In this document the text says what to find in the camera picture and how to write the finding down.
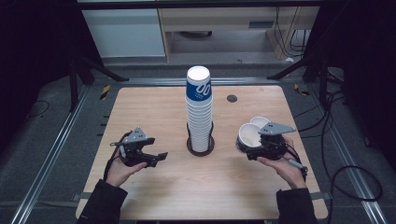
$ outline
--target paper cup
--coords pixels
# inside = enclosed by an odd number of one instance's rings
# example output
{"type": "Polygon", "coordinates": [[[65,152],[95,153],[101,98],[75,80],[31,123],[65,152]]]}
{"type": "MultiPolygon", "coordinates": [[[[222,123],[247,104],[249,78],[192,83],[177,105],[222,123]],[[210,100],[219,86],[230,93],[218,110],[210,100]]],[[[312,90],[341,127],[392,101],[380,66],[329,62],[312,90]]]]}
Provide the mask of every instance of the paper cup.
{"type": "Polygon", "coordinates": [[[262,144],[259,130],[260,127],[254,123],[243,124],[236,138],[236,148],[245,153],[248,147],[260,147],[262,144]]]}
{"type": "Polygon", "coordinates": [[[193,106],[207,105],[212,101],[210,72],[203,66],[194,66],[187,72],[186,101],[193,106]]]}
{"type": "Polygon", "coordinates": [[[255,118],[253,118],[250,121],[250,123],[253,123],[253,124],[259,126],[260,129],[262,127],[264,127],[269,122],[271,122],[271,121],[269,119],[264,118],[264,117],[255,117],[255,118]]]}

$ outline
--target human hand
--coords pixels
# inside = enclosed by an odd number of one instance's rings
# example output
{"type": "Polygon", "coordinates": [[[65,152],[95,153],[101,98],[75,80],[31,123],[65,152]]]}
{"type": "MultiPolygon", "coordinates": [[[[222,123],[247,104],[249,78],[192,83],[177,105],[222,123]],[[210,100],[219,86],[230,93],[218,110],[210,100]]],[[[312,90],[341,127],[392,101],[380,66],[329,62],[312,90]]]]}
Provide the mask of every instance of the human hand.
{"type": "Polygon", "coordinates": [[[111,163],[110,169],[107,174],[107,184],[118,188],[123,184],[129,176],[145,168],[148,164],[146,162],[141,162],[135,166],[129,167],[125,165],[120,159],[120,149],[117,150],[114,155],[114,160],[111,163]]]}
{"type": "MultiPolygon", "coordinates": [[[[284,135],[283,138],[289,146],[294,147],[293,141],[290,138],[284,135]]],[[[288,182],[289,186],[292,189],[306,188],[306,184],[304,182],[304,178],[300,169],[289,163],[289,159],[293,159],[293,157],[289,154],[289,152],[286,152],[284,157],[286,159],[281,158],[278,161],[271,161],[264,157],[258,157],[257,161],[274,168],[276,170],[276,173],[280,175],[280,177],[282,177],[284,180],[286,180],[286,182],[288,182]]]]}

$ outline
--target wooden table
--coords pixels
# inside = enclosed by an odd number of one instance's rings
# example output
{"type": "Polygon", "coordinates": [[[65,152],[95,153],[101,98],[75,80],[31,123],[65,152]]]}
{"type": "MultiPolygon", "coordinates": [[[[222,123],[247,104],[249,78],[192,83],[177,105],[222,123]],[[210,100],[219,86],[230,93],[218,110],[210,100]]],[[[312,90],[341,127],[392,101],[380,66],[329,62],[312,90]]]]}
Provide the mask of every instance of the wooden table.
{"type": "MultiPolygon", "coordinates": [[[[140,126],[155,143],[144,147],[148,154],[169,152],[156,168],[131,176],[121,187],[129,192],[121,209],[121,219],[204,220],[277,219],[276,192],[288,184],[270,168],[249,161],[236,150],[239,127],[253,117],[295,127],[288,103],[278,86],[213,87],[213,137],[211,154],[196,157],[187,150],[187,111],[185,87],[121,89],[99,146],[85,192],[92,192],[103,177],[106,161],[114,147],[110,143],[140,126]],[[237,102],[229,103],[234,94],[237,102]]],[[[300,135],[287,133],[294,140],[302,163],[309,169],[306,184],[318,192],[318,183],[306,157],[300,135]]],[[[80,200],[77,217],[87,200],[80,200]]],[[[327,216],[323,200],[315,200],[317,218],[327,216]]]]}

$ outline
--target sleeve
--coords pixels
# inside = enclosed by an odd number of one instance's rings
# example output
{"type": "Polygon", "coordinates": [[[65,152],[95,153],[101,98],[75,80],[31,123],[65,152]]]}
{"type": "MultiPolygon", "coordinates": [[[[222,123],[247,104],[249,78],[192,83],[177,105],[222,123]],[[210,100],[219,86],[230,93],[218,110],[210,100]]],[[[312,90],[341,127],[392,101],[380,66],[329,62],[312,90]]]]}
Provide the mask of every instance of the sleeve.
{"type": "Polygon", "coordinates": [[[90,199],[78,218],[77,224],[118,224],[120,209],[128,193],[99,180],[90,199]]]}
{"type": "Polygon", "coordinates": [[[290,189],[276,193],[279,224],[318,224],[308,189],[290,189]]]}

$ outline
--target floor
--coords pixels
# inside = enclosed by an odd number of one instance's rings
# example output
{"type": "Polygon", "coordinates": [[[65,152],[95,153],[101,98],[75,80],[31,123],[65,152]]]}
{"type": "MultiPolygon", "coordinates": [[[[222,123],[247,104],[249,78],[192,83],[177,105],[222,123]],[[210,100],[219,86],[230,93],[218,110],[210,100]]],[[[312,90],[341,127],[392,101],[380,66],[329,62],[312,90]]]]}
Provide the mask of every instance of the floor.
{"type": "MultiPolygon", "coordinates": [[[[292,39],[294,49],[301,48],[303,33],[300,31],[292,39]]],[[[251,77],[262,81],[259,78],[274,75],[292,63],[286,59],[275,58],[264,31],[214,32],[212,36],[180,33],[175,35],[174,41],[172,57],[167,64],[108,64],[108,69],[132,80],[127,85],[116,83],[93,71],[94,84],[88,87],[81,84],[78,86],[80,100],[84,103],[77,110],[77,114],[69,113],[70,92],[67,78],[49,83],[41,90],[37,103],[19,132],[11,139],[7,153],[0,159],[0,223],[17,223],[12,221],[15,217],[22,217],[22,221],[18,223],[76,221],[76,203],[71,198],[84,188],[84,181],[91,170],[117,91],[125,86],[136,85],[134,80],[185,77],[186,68],[192,64],[203,64],[208,66],[214,79],[231,77],[249,81],[251,77]],[[111,86],[110,91],[105,99],[100,99],[105,85],[111,86]],[[70,127],[65,127],[73,116],[74,121],[69,124],[70,127]],[[64,133],[64,139],[60,139],[59,133],[64,133]],[[25,204],[23,200],[27,196],[36,203],[24,209],[21,205],[25,204]],[[25,216],[17,213],[20,210],[25,211],[25,216]]],[[[291,58],[295,62],[300,59],[299,56],[291,58]]],[[[332,71],[337,76],[343,75],[336,68],[332,68],[332,71]]],[[[304,68],[298,69],[276,83],[285,92],[299,130],[311,126],[323,117],[323,111],[318,106],[318,83],[304,83],[303,73],[304,68]]],[[[330,92],[337,90],[339,86],[329,84],[330,92]]],[[[382,186],[383,195],[375,203],[364,203],[336,190],[332,195],[332,223],[396,223],[396,174],[380,151],[364,145],[364,134],[360,125],[347,105],[343,104],[343,99],[342,94],[337,95],[332,105],[332,126],[325,126],[323,141],[322,122],[305,132],[301,131],[313,172],[322,191],[329,192],[331,182],[325,175],[325,167],[334,174],[337,169],[352,162],[374,174],[382,186]],[[326,166],[321,160],[322,155],[325,155],[326,166]],[[377,207],[382,217],[370,214],[377,207]]],[[[377,184],[370,176],[355,174],[355,171],[341,173],[336,178],[336,184],[352,194],[361,192],[359,187],[366,185],[369,191],[366,194],[379,192],[377,184]],[[354,180],[356,176],[359,179],[359,175],[363,176],[363,183],[354,180]]]]}

